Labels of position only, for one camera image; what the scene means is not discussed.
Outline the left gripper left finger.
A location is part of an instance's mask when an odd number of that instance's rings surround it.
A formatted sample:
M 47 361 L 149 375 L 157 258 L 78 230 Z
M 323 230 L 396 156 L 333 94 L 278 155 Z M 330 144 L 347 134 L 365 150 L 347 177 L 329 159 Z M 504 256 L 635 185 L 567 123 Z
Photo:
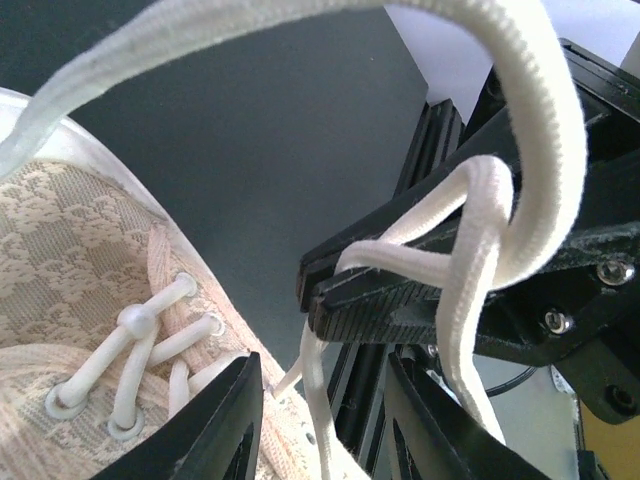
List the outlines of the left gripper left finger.
M 234 360 L 161 429 L 94 480 L 253 479 L 263 415 L 257 353 Z

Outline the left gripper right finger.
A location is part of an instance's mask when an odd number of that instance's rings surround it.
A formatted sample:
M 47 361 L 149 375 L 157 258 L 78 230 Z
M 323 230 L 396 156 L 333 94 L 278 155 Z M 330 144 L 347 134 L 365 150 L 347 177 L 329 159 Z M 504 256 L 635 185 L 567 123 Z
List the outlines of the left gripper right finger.
M 388 356 L 384 392 L 393 479 L 544 479 L 496 440 L 416 362 Z

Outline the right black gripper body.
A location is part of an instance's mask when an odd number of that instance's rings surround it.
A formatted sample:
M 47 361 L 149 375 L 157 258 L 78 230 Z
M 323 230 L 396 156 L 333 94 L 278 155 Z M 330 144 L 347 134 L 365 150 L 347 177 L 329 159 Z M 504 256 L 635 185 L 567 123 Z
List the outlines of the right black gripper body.
M 639 80 L 577 44 L 561 47 L 583 111 L 588 173 L 575 228 L 639 237 Z M 521 187 L 520 155 L 502 84 L 491 70 L 479 97 L 479 152 L 501 158 Z

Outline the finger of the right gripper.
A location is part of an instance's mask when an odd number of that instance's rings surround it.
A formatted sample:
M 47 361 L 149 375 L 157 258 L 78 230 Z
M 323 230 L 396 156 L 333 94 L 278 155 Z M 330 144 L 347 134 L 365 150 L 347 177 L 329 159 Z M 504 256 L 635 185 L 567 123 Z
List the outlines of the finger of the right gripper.
M 639 237 L 609 227 L 572 233 L 551 264 L 487 296 L 476 334 L 479 355 L 529 366 L 554 365 L 601 420 L 621 424 L 639 414 L 639 277 L 605 283 L 606 266 L 638 268 Z M 438 289 L 407 288 L 386 303 L 308 312 L 323 340 L 427 344 L 436 339 Z
M 477 111 L 468 125 L 453 107 L 424 108 L 393 198 L 302 257 L 297 277 L 301 310 L 345 309 L 368 300 L 391 303 L 404 297 L 407 288 L 423 291 L 423 284 L 390 271 L 365 268 L 342 276 L 335 268 L 355 242 L 421 250 L 451 246 L 453 236 L 439 238 L 436 230 L 450 224 L 465 202 L 467 179 L 458 167 L 469 159 L 492 162 L 499 155 L 509 165 L 518 162 L 506 108 Z

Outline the white shoelace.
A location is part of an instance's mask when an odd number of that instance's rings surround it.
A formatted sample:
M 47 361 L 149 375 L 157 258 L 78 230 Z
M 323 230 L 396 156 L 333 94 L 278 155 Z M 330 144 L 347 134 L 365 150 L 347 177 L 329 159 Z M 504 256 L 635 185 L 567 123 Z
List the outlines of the white shoelace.
M 343 1 L 155 2 L 58 70 L 29 97 L 31 113 L 70 119 L 74 110 L 157 66 L 228 39 L 345 8 Z M 343 251 L 336 271 L 374 267 L 440 290 L 435 321 L 445 378 L 464 410 L 502 440 L 472 360 L 480 312 L 489 292 L 544 266 L 573 226 L 586 171 L 584 117 L 540 2 L 420 1 L 417 8 L 461 26 L 490 52 L 520 153 L 522 189 L 514 191 L 499 158 L 469 159 L 457 169 L 467 179 L 465 202 L 450 224 L 436 230 L 439 238 L 453 236 L 451 246 L 421 250 L 355 242 Z M 298 358 L 283 372 L 305 400 L 324 452 L 331 454 L 335 445 L 344 446 L 327 399 L 324 347 L 305 327 Z

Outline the beige knit sneaker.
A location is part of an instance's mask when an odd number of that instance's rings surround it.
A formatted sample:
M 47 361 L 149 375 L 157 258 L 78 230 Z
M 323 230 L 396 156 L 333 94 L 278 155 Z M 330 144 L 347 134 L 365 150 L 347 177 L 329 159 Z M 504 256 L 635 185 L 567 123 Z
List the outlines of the beige knit sneaker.
M 93 479 L 234 360 L 257 353 L 253 479 L 362 479 L 209 267 L 137 178 L 74 121 L 1 93 L 1 475 Z

